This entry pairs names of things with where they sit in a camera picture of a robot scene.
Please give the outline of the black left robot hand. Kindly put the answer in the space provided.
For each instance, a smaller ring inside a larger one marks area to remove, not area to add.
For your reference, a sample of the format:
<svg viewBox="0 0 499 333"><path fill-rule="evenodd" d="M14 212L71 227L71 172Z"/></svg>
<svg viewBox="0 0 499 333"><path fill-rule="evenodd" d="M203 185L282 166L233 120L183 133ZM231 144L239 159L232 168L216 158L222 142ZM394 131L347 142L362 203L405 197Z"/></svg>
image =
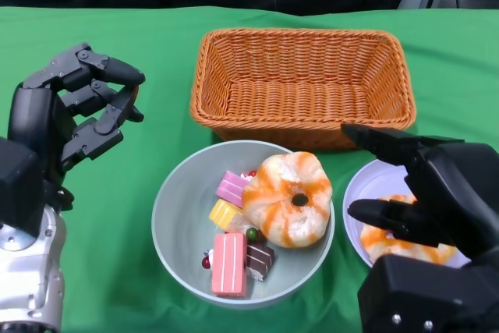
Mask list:
<svg viewBox="0 0 499 333"><path fill-rule="evenodd" d="M8 138L34 151L44 179L60 185L76 164L121 142L125 121L143 121L135 100L144 81L130 64L78 44L18 85Z"/></svg>

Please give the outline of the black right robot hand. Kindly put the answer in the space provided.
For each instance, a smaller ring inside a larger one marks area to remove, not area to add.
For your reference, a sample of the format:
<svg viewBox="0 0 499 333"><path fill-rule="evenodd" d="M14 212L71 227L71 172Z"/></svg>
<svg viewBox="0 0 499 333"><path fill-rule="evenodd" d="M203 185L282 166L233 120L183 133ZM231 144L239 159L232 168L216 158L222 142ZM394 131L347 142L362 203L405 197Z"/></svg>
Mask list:
<svg viewBox="0 0 499 333"><path fill-rule="evenodd" d="M485 143L417 136L393 128L343 123L357 147L405 168L415 202L361 199L354 219L392 232L396 239L455 246L472 264L498 265L498 152Z"/></svg>

